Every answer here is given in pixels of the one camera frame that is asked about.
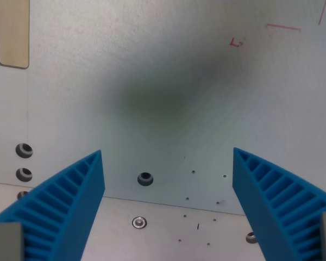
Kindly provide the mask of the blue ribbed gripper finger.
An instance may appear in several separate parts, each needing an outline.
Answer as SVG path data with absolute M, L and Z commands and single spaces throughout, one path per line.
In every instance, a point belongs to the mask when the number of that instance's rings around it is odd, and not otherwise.
M 325 191 L 239 148 L 233 189 L 266 260 L 322 260 Z
M 0 223 L 22 225 L 24 260 L 81 260 L 104 192 L 98 150 L 11 204 Z

